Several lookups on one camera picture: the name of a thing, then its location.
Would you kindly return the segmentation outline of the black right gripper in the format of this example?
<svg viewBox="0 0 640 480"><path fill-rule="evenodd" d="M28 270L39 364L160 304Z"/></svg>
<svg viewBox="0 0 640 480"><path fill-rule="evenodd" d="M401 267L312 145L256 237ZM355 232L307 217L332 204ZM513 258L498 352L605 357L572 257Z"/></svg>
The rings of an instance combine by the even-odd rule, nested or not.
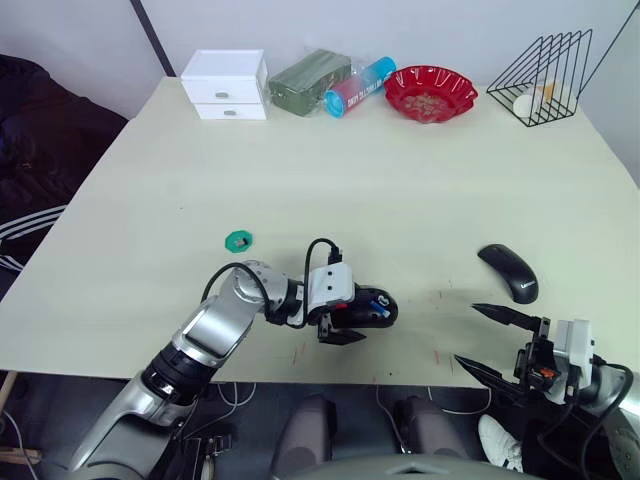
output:
<svg viewBox="0 0 640 480"><path fill-rule="evenodd" d="M549 401L575 400L575 367L565 353L554 350L549 339L550 320L529 316L506 306L474 303L471 307L503 325L514 325L532 333L531 340L518 351L513 375L518 384L484 364L455 355L458 364L495 394L516 401L530 401L536 392Z"/></svg>

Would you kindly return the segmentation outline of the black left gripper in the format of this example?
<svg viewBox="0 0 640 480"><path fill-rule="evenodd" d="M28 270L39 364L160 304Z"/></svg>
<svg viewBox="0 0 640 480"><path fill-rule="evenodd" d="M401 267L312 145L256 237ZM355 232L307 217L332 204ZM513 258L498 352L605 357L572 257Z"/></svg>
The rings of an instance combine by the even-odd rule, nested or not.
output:
<svg viewBox="0 0 640 480"><path fill-rule="evenodd" d="M353 329L353 316L347 303L338 303L318 309L319 342L344 346L364 340L366 336Z"/></svg>

